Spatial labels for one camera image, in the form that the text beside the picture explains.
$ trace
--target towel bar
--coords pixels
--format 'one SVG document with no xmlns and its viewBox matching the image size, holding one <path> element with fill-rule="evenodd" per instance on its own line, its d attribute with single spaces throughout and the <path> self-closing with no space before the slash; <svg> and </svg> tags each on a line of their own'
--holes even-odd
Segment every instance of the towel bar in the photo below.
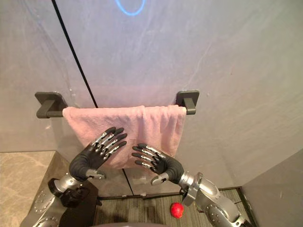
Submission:
<svg viewBox="0 0 303 227">
<path fill-rule="evenodd" d="M 41 104 L 37 111 L 38 118 L 63 117 L 62 110 L 67 104 L 58 92 L 36 92 L 35 97 Z M 186 114 L 196 113 L 199 91 L 180 91 L 177 93 L 176 104 L 186 108 Z"/>
</svg>

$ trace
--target towel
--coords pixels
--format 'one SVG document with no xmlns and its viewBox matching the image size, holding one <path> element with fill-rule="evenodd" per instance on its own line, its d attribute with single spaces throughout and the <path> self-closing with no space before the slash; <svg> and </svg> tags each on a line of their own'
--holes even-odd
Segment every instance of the towel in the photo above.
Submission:
<svg viewBox="0 0 303 227">
<path fill-rule="evenodd" d="M 132 146 L 146 143 L 175 156 L 185 122 L 186 108 L 178 105 L 156 107 L 89 108 L 67 107 L 63 116 L 78 139 L 87 146 L 110 127 L 123 127 L 127 144 L 120 148 L 104 166 L 134 167 Z"/>
</svg>

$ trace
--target marble tile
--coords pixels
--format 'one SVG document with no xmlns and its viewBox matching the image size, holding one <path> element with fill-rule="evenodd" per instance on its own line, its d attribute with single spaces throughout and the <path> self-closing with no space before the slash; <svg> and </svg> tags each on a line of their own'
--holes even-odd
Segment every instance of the marble tile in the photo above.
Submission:
<svg viewBox="0 0 303 227">
<path fill-rule="evenodd" d="M 0 223 L 19 226 L 27 215 L 54 151 L 0 153 Z"/>
</svg>

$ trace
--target towel bar bracket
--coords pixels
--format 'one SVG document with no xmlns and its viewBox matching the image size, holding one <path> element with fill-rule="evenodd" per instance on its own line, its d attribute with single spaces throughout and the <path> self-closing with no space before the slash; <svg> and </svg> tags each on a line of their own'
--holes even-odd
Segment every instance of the towel bar bracket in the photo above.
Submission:
<svg viewBox="0 0 303 227">
<path fill-rule="evenodd" d="M 67 104 L 60 93 L 36 92 L 35 97 L 41 104 L 36 113 L 38 118 L 63 117 L 62 110 Z"/>
<path fill-rule="evenodd" d="M 179 91 L 176 104 L 186 108 L 187 115 L 196 114 L 196 104 L 199 98 L 199 91 Z"/>
</svg>

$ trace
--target apple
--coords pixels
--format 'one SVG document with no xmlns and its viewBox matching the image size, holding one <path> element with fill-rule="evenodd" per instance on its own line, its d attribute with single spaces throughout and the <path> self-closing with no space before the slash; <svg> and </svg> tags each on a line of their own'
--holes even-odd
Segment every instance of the apple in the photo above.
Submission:
<svg viewBox="0 0 303 227">
<path fill-rule="evenodd" d="M 175 218 L 181 218 L 183 211 L 184 211 L 184 207 L 179 202 L 175 202 L 170 206 L 170 213 Z"/>
</svg>

